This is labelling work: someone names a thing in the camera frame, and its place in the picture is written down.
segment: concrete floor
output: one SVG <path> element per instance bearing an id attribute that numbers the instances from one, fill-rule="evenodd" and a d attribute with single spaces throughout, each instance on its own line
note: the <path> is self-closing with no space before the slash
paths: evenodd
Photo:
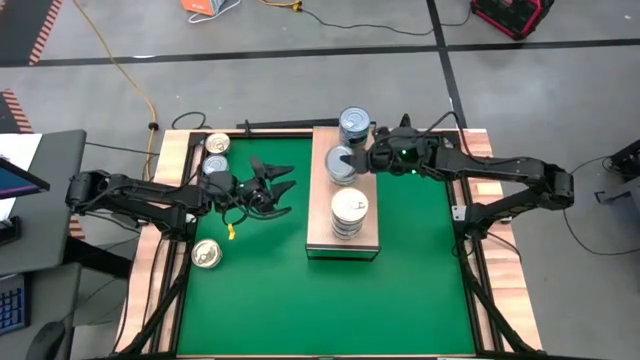
<path id="1" fill-rule="evenodd" d="M 442 22 L 466 16 L 467 0 L 437 0 Z M 245 0 L 220 18 L 197 25 L 178 1 L 82 0 L 118 56 L 372 45 L 433 45 L 432 35 L 329 29 L 287 10 Z M 369 22 L 409 31 L 431 27 L 424 0 L 307 0 L 329 22 Z M 528 42 L 638 37 L 636 0 L 564 0 Z M 472 17 L 445 28 L 449 44 L 508 43 Z M 43 59 L 104 57 L 90 27 L 64 2 Z M 469 127 L 487 128 L 496 156 L 528 155 L 572 169 L 640 137 L 640 48 L 637 46 L 451 53 Z M 217 128 L 251 121 L 335 117 L 348 105 L 395 125 L 404 112 L 427 126 L 449 109 L 437 53 L 351 55 L 126 65 L 156 105 L 163 129 L 187 111 L 203 111 Z M 0 69 L 38 132 L 83 128 L 89 141 L 143 149 L 149 115 L 142 99 L 110 65 Z M 139 177 L 144 156 L 87 147 L 83 169 Z M 569 217 L 592 248 L 640 246 L 640 214 L 605 207 L 592 195 L 616 182 L 599 163 L 576 174 Z M 520 189 L 505 185 L 507 193 Z M 131 234 L 83 219 L 87 239 L 109 244 Z M 567 232 L 561 213 L 534 211 L 514 221 L 531 301 L 544 348 L 552 354 L 635 359 L 640 353 L 640 254 L 599 257 Z M 135 243 L 117 248 L 132 256 Z M 81 295 L 107 277 L 85 271 Z M 115 283 L 78 310 L 73 359 L 106 355 L 126 284 Z"/>

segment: can lid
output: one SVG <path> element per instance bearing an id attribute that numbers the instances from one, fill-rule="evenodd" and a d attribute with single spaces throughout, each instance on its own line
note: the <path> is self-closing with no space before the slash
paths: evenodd
<path id="1" fill-rule="evenodd" d="M 228 168 L 227 158 L 222 155 L 211 155 L 202 164 L 202 171 L 205 174 L 210 174 L 214 171 L 226 171 Z"/>
<path id="2" fill-rule="evenodd" d="M 220 262 L 222 251 L 215 240 L 205 239 L 199 241 L 191 250 L 191 261 L 203 268 L 212 268 Z"/>
<path id="3" fill-rule="evenodd" d="M 331 199 L 331 211 L 343 221 L 359 221 L 364 218 L 368 209 L 369 200 L 354 188 L 342 189 Z"/>
<path id="4" fill-rule="evenodd" d="M 366 130 L 371 123 L 369 113 L 356 106 L 348 107 L 340 114 L 340 126 L 347 131 L 359 132 Z"/>
<path id="5" fill-rule="evenodd" d="M 212 154 L 221 154 L 229 149 L 231 139 L 224 133 L 214 133 L 207 137 L 204 147 Z"/>
<path id="6" fill-rule="evenodd" d="M 337 145 L 332 147 L 328 152 L 325 158 L 325 165 L 327 166 L 327 170 L 336 176 L 350 176 L 355 173 L 355 169 L 340 160 L 340 156 L 342 155 L 353 155 L 353 150 L 348 146 Z"/>

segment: monitor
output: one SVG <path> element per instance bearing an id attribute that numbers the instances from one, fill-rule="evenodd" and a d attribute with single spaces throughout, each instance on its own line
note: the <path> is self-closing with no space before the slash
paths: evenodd
<path id="1" fill-rule="evenodd" d="M 0 157 L 0 200 L 49 191 L 49 184 Z"/>

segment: stacked cans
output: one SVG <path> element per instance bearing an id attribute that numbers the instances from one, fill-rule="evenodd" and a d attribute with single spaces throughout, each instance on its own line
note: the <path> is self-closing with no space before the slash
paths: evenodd
<path id="1" fill-rule="evenodd" d="M 367 143 L 371 118 L 364 109 L 355 106 L 344 109 L 339 124 L 342 145 L 359 148 Z"/>
<path id="2" fill-rule="evenodd" d="M 229 170 L 229 162 L 224 157 L 231 146 L 231 139 L 224 133 L 214 133 L 207 137 L 204 147 L 211 154 L 202 163 L 202 172 L 209 175 L 215 171 Z"/>
<path id="3" fill-rule="evenodd" d="M 333 234 L 342 240 L 351 240 L 362 229 L 362 223 L 369 200 L 359 190 L 345 188 L 338 191 L 331 199 L 331 225 Z"/>
<path id="4" fill-rule="evenodd" d="M 324 162 L 329 179 L 336 185 L 347 186 L 356 181 L 356 170 L 340 160 L 342 155 L 353 155 L 353 150 L 344 145 L 334 146 L 327 152 Z"/>

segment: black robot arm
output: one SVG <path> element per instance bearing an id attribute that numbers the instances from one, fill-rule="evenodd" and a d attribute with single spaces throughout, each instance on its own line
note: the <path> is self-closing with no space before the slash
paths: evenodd
<path id="1" fill-rule="evenodd" d="M 170 186 L 131 179 L 103 170 L 81 172 L 71 179 L 66 203 L 75 214 L 106 209 L 131 218 L 136 223 L 154 224 L 163 237 L 188 241 L 193 238 L 192 216 L 202 216 L 213 208 L 226 223 L 227 211 L 240 208 L 243 216 L 273 219 L 291 208 L 275 209 L 280 197 L 295 181 L 270 184 L 275 178 L 293 170 L 292 166 L 265 165 L 251 159 L 255 176 L 240 182 L 228 171 L 198 177 L 194 185 Z"/>
<path id="2" fill-rule="evenodd" d="M 430 132 L 410 127 L 407 115 L 400 126 L 375 131 L 368 150 L 356 150 L 342 160 L 358 173 L 416 174 L 438 181 L 462 177 L 523 183 L 527 189 L 491 204 L 474 203 L 453 209 L 456 226 L 465 235 L 485 238 L 491 225 L 504 218 L 543 208 L 566 209 L 573 205 L 573 176 L 560 167 L 529 158 L 477 157 L 453 149 L 429 137 Z"/>

